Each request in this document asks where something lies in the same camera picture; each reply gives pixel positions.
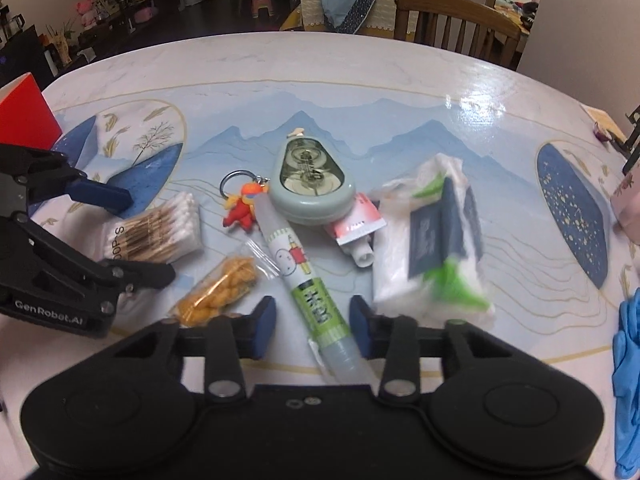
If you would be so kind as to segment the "sofa with clothes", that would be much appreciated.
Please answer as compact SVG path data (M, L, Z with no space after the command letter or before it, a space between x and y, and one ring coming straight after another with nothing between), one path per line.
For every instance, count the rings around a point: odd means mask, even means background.
M396 10L396 0L299 0L280 31L392 39Z

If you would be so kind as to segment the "grey-green correction tape dispenser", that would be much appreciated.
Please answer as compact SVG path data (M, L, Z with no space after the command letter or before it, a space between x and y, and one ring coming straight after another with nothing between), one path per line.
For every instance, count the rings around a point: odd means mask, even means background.
M273 206L296 224L324 226L347 216L355 203L352 175L326 144L295 128L274 163L269 183Z

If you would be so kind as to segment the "wooden chair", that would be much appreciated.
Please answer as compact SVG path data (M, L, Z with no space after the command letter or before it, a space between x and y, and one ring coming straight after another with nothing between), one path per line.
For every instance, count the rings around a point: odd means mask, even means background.
M494 8L471 0L396 0L393 38L509 68L521 29Z

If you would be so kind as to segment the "small red white tube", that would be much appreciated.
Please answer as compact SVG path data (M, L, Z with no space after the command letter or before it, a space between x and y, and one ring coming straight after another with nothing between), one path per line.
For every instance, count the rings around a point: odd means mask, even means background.
M385 227L386 221L378 207L366 194L357 193L349 213L328 224L326 232L345 255L352 257L358 268L364 269L374 261L373 235Z

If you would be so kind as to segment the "tissue pack blue green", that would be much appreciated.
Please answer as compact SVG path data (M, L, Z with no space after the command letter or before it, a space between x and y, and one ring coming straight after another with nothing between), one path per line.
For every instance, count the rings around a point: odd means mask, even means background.
M482 229L462 160L437 154L370 197L386 221L373 237L375 312L427 327L453 320L491 325Z

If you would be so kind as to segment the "yellow snack bag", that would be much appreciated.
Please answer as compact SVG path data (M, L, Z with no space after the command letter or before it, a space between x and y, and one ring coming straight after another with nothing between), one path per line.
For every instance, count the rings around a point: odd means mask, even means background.
M176 303L172 315L186 327L205 325L246 296L257 281L254 257L225 258Z

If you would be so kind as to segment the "blue rubber glove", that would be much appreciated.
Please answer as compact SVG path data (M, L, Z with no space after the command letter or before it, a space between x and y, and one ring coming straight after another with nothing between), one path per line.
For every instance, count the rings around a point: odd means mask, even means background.
M639 291L620 304L613 337L615 474L630 479L639 471Z

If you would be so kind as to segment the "pink pig plush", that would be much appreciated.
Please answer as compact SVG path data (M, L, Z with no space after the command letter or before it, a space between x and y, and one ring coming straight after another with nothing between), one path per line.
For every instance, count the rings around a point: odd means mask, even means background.
M80 16L81 25L85 30L96 26L98 14L93 0L81 0L76 3L76 11Z

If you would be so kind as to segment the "pink stool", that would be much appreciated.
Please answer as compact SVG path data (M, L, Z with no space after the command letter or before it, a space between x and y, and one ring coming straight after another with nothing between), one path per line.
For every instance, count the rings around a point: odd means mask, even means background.
M254 20L274 17L274 0L250 0L250 14Z

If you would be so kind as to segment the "black phone stand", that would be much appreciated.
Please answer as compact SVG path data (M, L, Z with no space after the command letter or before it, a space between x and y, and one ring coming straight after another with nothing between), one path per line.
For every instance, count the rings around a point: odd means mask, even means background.
M622 169L624 176L631 172L631 169L634 168L634 165L640 158L640 106L637 106L628 114L627 118L631 122L631 125L634 126L634 130L632 130L631 135L628 136L627 141L623 144L625 154L627 155L627 160Z

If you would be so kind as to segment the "pink mug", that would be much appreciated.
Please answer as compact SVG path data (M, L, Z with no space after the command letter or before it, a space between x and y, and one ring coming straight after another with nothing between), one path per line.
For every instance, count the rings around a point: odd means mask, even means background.
M614 216L620 228L636 245L640 244L640 172L634 166L611 197Z

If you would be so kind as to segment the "red cardboard box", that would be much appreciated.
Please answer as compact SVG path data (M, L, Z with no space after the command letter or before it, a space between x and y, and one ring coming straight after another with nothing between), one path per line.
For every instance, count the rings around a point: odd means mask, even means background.
M0 143L50 150L62 130L31 73L1 88Z

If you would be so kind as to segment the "white green toothbrush tube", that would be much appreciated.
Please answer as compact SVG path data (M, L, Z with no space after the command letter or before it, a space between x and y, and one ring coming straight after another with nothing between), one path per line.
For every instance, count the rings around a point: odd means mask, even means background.
M288 220L266 193L254 198L254 211L271 258L305 322L321 368L342 385L370 384L370 367Z

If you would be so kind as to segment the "red figure keychain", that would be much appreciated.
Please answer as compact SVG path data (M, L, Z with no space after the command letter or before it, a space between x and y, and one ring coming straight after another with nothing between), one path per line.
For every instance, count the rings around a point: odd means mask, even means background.
M228 194L227 183L238 177L248 177L248 181L241 186L239 193ZM255 197L269 191L269 180L250 170L237 169L222 178L218 191L224 199L224 209L227 211L222 226L228 229L238 226L247 233L252 232L256 223Z

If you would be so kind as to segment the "cotton swab pack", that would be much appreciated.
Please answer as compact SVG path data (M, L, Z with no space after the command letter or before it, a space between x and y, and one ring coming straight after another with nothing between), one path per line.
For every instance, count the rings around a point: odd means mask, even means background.
M200 204L180 192L160 206L104 228L103 258L174 263L202 248Z

